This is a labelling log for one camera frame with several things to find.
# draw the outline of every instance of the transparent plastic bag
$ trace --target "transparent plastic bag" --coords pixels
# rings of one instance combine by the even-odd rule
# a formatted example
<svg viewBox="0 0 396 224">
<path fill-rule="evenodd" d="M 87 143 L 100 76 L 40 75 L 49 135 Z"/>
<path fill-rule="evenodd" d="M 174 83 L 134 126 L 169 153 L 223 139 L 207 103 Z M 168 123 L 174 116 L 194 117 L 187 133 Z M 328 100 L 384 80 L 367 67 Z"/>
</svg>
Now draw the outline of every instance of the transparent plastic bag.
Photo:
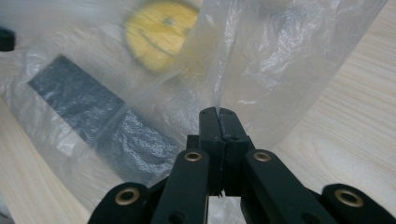
<svg viewBox="0 0 396 224">
<path fill-rule="evenodd" d="M 17 34 L 16 50 L 0 53 L 0 91 L 49 167 L 92 211 L 121 182 L 151 186 L 167 176 L 187 134 L 198 133 L 198 113 L 206 107 L 233 110 L 256 147 L 273 147 L 315 102 L 385 3 L 183 2 L 199 8 L 196 22 L 170 67 L 153 73 L 131 53 L 125 38 L 128 18 L 150 2 L 0 0 L 0 26 Z M 89 141 L 29 86 L 59 55 L 122 101 Z M 102 101 L 90 104 L 95 97 L 103 99 L 94 93 L 88 101 L 77 98 L 87 106 L 79 112 L 86 113 L 84 118 L 101 118 L 111 109 L 95 105 Z M 111 138 L 125 143 L 121 154 L 111 148 L 106 155 L 98 153 L 97 144 L 110 127 L 128 124 L 120 121 L 128 111 L 137 117 L 136 125 L 132 130 L 122 126 L 123 134 Z M 161 137 L 150 139 L 151 144 L 160 147 L 137 153 L 133 145 L 147 147 L 140 140 L 153 133 Z M 131 164 L 115 168 L 124 156 Z M 227 204 L 233 209 L 236 203 Z M 212 218 L 221 219 L 219 214 Z"/>
</svg>

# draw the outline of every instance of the black object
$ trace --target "black object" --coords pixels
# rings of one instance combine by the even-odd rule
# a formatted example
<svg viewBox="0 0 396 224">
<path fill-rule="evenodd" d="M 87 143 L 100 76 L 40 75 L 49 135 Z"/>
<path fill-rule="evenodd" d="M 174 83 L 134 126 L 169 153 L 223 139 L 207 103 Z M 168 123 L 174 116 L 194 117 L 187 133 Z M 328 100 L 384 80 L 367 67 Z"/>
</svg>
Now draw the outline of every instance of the black object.
<svg viewBox="0 0 396 224">
<path fill-rule="evenodd" d="M 274 153 L 255 149 L 231 110 L 221 108 L 219 115 L 214 107 L 203 110 L 200 134 L 187 139 L 187 150 L 159 184 L 165 184 L 163 189 L 149 194 L 143 189 L 137 205 L 123 205 L 115 203 L 115 195 L 135 184 L 117 186 L 89 223 L 206 223 L 207 197 L 220 196 L 222 190 L 241 197 L 248 224 L 396 223 L 383 207 L 350 186 L 330 185 L 322 195 L 306 189 Z M 136 210 L 120 212 L 132 206 Z"/>
<path fill-rule="evenodd" d="M 29 85 L 93 147 L 124 181 L 156 177 L 178 153 L 170 138 L 151 128 L 119 98 L 64 56 Z"/>
<path fill-rule="evenodd" d="M 15 48 L 15 33 L 0 27 L 0 51 L 8 52 Z"/>
</svg>

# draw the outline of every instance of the wood grain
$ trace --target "wood grain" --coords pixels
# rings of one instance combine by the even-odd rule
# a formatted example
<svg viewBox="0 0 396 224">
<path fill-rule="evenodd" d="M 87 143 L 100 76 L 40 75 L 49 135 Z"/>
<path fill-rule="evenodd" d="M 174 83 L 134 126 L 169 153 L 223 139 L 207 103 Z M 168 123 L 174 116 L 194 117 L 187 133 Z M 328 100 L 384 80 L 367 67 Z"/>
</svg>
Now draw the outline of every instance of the wood grain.
<svg viewBox="0 0 396 224">
<path fill-rule="evenodd" d="M 86 223 L 0 99 L 0 192 L 17 223 Z M 396 0 L 389 0 L 306 117 L 272 150 L 309 188 L 335 182 L 396 216 Z"/>
<path fill-rule="evenodd" d="M 306 117 L 272 149 L 309 188 L 354 186 L 396 216 L 396 1 Z"/>
</svg>

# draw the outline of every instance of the yellow disc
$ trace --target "yellow disc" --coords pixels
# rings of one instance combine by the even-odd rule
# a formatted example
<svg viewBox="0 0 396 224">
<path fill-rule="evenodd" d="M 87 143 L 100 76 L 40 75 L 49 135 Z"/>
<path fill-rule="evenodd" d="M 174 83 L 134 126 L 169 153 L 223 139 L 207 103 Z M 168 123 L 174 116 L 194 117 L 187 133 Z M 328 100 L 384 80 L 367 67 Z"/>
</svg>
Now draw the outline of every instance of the yellow disc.
<svg viewBox="0 0 396 224">
<path fill-rule="evenodd" d="M 197 13 L 193 7 L 171 1 L 139 9 L 126 22 L 126 39 L 136 59 L 155 73 L 168 69 Z"/>
</svg>

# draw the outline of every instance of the metal ring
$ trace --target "metal ring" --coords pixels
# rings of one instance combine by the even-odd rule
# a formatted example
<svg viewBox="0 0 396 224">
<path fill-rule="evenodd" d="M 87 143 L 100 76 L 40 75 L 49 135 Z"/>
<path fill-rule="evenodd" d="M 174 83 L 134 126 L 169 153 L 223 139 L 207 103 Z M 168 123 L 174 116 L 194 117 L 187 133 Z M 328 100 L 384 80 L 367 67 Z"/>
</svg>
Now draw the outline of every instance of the metal ring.
<svg viewBox="0 0 396 224">
<path fill-rule="evenodd" d="M 184 158 L 187 161 L 198 161 L 202 158 L 202 155 L 198 152 L 189 152 L 184 156 Z"/>
<path fill-rule="evenodd" d="M 359 195 L 357 195 L 356 193 L 350 190 L 338 189 L 334 192 L 334 195 L 338 199 L 338 201 L 346 205 L 349 205 L 351 207 L 362 207 L 364 205 L 363 199 Z M 353 197 L 353 201 L 349 200 L 348 198 L 345 198 L 344 195 Z"/>
<path fill-rule="evenodd" d="M 256 153 L 254 153 L 253 156 L 254 156 L 254 159 L 256 159 L 258 161 L 270 161 L 271 160 L 271 156 L 265 152 L 256 152 Z"/>
<path fill-rule="evenodd" d="M 128 199 L 123 199 L 122 194 L 128 193 L 128 192 L 131 192 L 133 194 L 133 196 Z M 139 198 L 139 190 L 138 189 L 136 189 L 136 188 L 122 189 L 116 195 L 116 203 L 119 205 L 128 205 L 128 204 L 136 202 L 138 198 Z"/>
</svg>

